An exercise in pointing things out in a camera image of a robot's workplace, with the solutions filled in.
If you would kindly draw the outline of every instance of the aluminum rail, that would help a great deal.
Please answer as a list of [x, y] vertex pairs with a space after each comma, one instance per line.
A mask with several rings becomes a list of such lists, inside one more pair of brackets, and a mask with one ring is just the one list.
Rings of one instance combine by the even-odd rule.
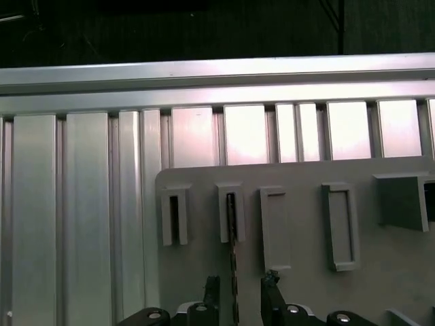
[[435, 54], [149, 62], [0, 69], [0, 94], [435, 79]]

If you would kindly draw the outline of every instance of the dark background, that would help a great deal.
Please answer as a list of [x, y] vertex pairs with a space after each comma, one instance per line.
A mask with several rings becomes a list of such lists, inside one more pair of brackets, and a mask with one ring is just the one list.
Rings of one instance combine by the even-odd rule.
[[[0, 24], [0, 67], [319, 56], [338, 49], [319, 0], [135, 0], [130, 12], [132, 0], [39, 0], [39, 19], [17, 1], [0, 0], [0, 13], [24, 10], [30, 18]], [[435, 51], [434, 14], [435, 0], [345, 0], [344, 53]]]

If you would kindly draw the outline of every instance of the screw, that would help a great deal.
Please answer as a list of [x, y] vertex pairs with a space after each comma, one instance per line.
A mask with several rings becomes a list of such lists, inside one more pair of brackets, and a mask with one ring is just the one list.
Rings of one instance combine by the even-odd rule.
[[297, 314], [299, 312], [299, 308], [296, 306], [288, 306], [287, 310], [290, 311], [292, 314]]
[[198, 311], [206, 311], [206, 310], [207, 310], [207, 307], [201, 304], [200, 306], [197, 306], [196, 309], [197, 309]]
[[337, 315], [337, 319], [342, 322], [342, 323], [348, 323], [349, 321], [351, 321], [351, 319], [349, 318], [349, 316], [345, 315], [345, 314], [338, 314]]
[[148, 315], [149, 319], [157, 319], [160, 318], [162, 315], [159, 312], [153, 312], [151, 314]]

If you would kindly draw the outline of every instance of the vertical aluminum panel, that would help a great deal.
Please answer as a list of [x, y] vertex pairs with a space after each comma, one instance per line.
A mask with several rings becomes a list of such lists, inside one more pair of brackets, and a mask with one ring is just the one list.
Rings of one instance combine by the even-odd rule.
[[211, 107], [172, 110], [173, 167], [213, 166]]
[[370, 158], [365, 102], [328, 103], [330, 153], [333, 160]]
[[227, 165], [268, 162], [263, 105], [225, 106]]
[[1, 165], [1, 299], [2, 326], [12, 324], [12, 131], [13, 123], [0, 118]]
[[427, 125], [428, 125], [428, 147], [430, 150], [428, 150], [429, 154], [435, 158], [435, 133], [434, 133], [434, 126], [435, 126], [435, 100], [428, 100], [427, 102]]
[[416, 102], [379, 101], [378, 110], [383, 157], [420, 156]]
[[145, 307], [139, 113], [119, 114], [123, 319]]
[[295, 108], [296, 139], [301, 162], [319, 161], [319, 128], [314, 103], [304, 103]]
[[54, 326], [56, 117], [16, 117], [13, 151], [14, 326]]
[[112, 325], [106, 113], [67, 116], [65, 274], [68, 326]]
[[156, 176], [162, 170], [160, 110], [141, 112], [143, 246], [145, 260], [145, 305], [160, 306]]
[[298, 147], [296, 145], [294, 106], [292, 104], [278, 104], [276, 111], [279, 162], [297, 162]]

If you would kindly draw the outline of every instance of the gray plastic board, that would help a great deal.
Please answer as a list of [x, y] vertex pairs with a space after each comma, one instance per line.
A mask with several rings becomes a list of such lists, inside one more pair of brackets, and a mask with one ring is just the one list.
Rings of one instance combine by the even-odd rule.
[[[229, 189], [237, 195], [237, 225], [245, 227], [237, 230], [240, 325], [261, 325], [260, 278], [268, 269], [280, 272], [287, 302], [321, 319], [343, 309], [389, 325], [385, 310], [394, 308], [431, 325], [435, 231], [424, 187], [434, 168], [432, 159], [418, 157], [162, 171], [162, 307], [173, 313], [182, 302], [201, 300], [206, 277], [219, 274], [222, 325], [229, 325], [230, 247], [222, 221]], [[183, 203], [174, 200], [177, 192]]]

